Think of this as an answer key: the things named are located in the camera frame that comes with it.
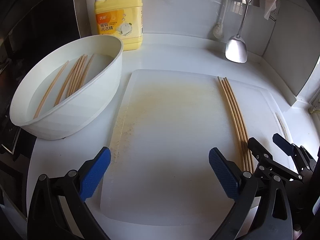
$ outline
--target white countertop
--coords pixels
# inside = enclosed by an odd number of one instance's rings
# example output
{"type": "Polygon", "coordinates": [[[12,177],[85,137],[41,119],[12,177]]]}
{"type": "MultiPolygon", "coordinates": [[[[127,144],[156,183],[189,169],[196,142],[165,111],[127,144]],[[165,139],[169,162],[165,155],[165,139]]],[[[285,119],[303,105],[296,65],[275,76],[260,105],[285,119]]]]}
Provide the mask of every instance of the white countertop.
{"type": "MultiPolygon", "coordinates": [[[[212,47],[212,44],[216,47],[215,42],[200,38],[145,34],[140,49],[123,52],[120,86],[106,109],[89,125],[65,139],[49,141],[38,138],[36,140],[28,172],[27,210],[29,210],[32,193],[40,174],[45,173],[50,178],[64,176],[71,169],[79,169],[86,160],[93,159],[103,146],[109,146],[125,88],[132,71],[136,69],[176,70],[227,76],[229,79],[265,88],[270,91],[280,107],[294,143],[298,146],[303,145],[317,159],[320,140],[309,113],[302,108],[290,107],[281,91],[268,78],[269,72],[259,63],[250,60],[244,64],[230,62],[223,53],[206,49],[212,47]]],[[[249,58],[256,59],[257,56],[253,55],[249,58]]],[[[113,240],[209,239],[211,237],[207,233],[203,234],[210,231],[208,228],[210,224],[160,227],[111,220],[100,211],[101,186],[102,181],[93,197],[86,200],[86,204],[97,222],[113,240]]]]}

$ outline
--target metal spatula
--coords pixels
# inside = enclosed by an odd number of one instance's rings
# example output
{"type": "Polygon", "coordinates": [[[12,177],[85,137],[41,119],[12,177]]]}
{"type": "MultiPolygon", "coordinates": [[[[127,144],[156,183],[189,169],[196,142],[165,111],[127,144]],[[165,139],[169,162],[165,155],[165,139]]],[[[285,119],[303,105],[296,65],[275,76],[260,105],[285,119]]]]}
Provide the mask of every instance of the metal spatula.
{"type": "Polygon", "coordinates": [[[247,46],[245,45],[244,40],[240,37],[240,33],[251,0],[245,0],[245,2],[246,4],[239,31],[237,35],[230,37],[226,46],[226,58],[238,63],[244,63],[247,61],[247,46]]]}

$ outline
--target white plastic cutting board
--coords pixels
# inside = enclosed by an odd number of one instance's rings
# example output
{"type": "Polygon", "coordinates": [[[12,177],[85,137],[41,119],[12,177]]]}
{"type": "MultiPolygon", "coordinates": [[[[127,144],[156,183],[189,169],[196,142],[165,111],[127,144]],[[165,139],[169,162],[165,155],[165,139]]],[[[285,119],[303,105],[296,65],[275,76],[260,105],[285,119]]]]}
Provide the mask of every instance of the white plastic cutting board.
{"type": "MultiPolygon", "coordinates": [[[[283,132],[271,94],[237,81],[235,92],[250,137],[289,167],[272,144],[283,132]]],[[[208,154],[218,147],[241,167],[233,123],[217,77],[164,70],[132,73],[110,149],[113,155],[102,186],[101,211],[111,219],[173,226],[215,221],[233,200],[227,198],[208,154]]]]}

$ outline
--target dishwashing detergent bottle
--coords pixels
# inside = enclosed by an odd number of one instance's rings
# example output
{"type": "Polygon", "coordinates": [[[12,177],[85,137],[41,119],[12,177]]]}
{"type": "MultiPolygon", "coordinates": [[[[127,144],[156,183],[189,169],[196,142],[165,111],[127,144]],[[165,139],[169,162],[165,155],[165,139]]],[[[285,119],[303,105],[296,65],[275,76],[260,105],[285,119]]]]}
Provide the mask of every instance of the dishwashing detergent bottle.
{"type": "Polygon", "coordinates": [[[142,43],[142,0],[95,0],[99,34],[113,35],[124,50],[138,49],[142,43]]]}

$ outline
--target silver bolt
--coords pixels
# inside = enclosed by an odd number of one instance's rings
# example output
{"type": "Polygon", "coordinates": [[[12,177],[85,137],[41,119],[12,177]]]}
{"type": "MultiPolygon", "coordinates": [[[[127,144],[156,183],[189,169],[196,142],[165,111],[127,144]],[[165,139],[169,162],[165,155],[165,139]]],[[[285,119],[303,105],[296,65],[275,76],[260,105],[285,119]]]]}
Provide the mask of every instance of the silver bolt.
{"type": "Polygon", "coordinates": [[[41,180],[41,181],[43,181],[43,180],[45,179],[45,177],[46,177],[45,174],[41,174],[38,179],[41,180]]]}
{"type": "Polygon", "coordinates": [[[77,171],[75,171],[75,170],[71,170],[71,171],[68,172],[68,176],[69,177],[74,177],[76,175],[77,175],[77,171]]]}
{"type": "Polygon", "coordinates": [[[278,175],[274,175],[274,176],[273,176],[273,179],[274,179],[275,181],[280,181],[280,180],[281,180],[278,175]]]}
{"type": "Polygon", "coordinates": [[[245,176],[246,178],[251,178],[251,173],[248,171],[244,171],[243,176],[245,176]]]}

